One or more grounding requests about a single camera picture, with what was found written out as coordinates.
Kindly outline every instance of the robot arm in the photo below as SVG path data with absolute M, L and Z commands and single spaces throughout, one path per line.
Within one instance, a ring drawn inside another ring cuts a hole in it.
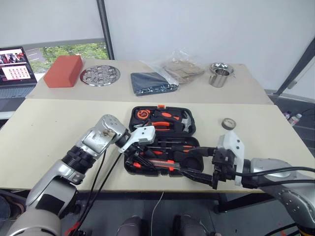
M 60 218 L 75 203 L 76 187 L 88 169 L 111 144 L 119 152 L 138 154 L 136 144 L 151 144 L 155 138 L 154 126 L 136 129 L 133 133 L 112 115 L 104 115 L 87 133 L 58 160 L 30 191 L 27 210 L 12 225 L 8 236 L 59 236 Z
M 257 172 L 291 167 L 278 159 L 254 158 L 244 160 L 244 144 L 230 131 L 219 139 L 213 152 L 213 175 L 182 170 L 182 174 L 194 181 L 217 189 L 218 181 L 235 180 L 235 185 L 244 188 L 259 188 L 278 199 L 297 224 L 302 235 L 315 235 L 315 181 L 298 171 L 287 171 L 256 176 Z M 279 181 L 310 180 L 310 183 L 277 184 Z

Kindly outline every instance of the perforated metal lid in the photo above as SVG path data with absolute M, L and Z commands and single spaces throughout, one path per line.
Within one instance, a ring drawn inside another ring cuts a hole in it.
M 110 65 L 97 65 L 82 71 L 80 79 L 91 86 L 106 86 L 116 82 L 120 78 L 120 71 Z

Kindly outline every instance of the computer screen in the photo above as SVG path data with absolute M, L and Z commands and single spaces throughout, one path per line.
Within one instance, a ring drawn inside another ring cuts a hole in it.
M 0 85 L 36 83 L 22 47 L 0 49 Z

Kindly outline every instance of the red cable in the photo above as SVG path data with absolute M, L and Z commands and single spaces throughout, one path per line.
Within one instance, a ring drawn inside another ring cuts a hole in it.
M 78 227 L 79 224 L 80 224 L 80 221 L 78 221 L 77 223 L 75 223 L 70 229 L 68 229 L 68 230 L 65 232 L 64 236 L 68 236 L 69 233 L 71 233 L 72 231 L 74 231 L 74 230 Z

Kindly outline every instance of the table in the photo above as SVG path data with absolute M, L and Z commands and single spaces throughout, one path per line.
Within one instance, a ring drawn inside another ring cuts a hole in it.
M 141 97 L 133 94 L 130 74 L 152 72 L 147 65 L 139 61 L 88 59 L 84 62 L 82 70 L 98 64 L 118 68 L 121 73 L 120 79 L 104 87 L 88 86 L 78 79 L 72 88 L 48 88 L 42 79 L 38 81 L 27 98 L 156 103 L 273 104 L 244 64 L 232 64 L 235 69 L 235 78 L 228 79 L 222 88 L 211 86 L 208 83 L 209 73 L 205 73 L 196 77 L 190 84 L 181 85 L 176 92 Z
M 0 188 L 31 189 L 46 171 L 72 148 L 82 135 L 104 114 L 112 114 L 126 127 L 135 106 L 155 103 L 109 102 L 87 100 L 26 99 L 0 131 Z M 314 167 L 312 154 L 285 120 L 277 106 L 244 104 L 167 103 L 186 107 L 196 123 L 196 137 L 201 146 L 216 147 L 226 130 L 223 118 L 237 122 L 234 131 L 245 144 L 245 158 L 277 158 L 293 166 Z M 104 177 L 117 157 L 112 145 L 107 152 Z M 79 190 L 89 190 L 100 161 L 87 172 Z M 204 157 L 204 172 L 211 174 L 211 158 Z M 145 177 L 128 174 L 121 158 L 104 190 L 109 191 L 181 191 L 181 192 L 253 192 L 235 186 L 233 181 L 220 182 L 218 190 L 185 177 Z

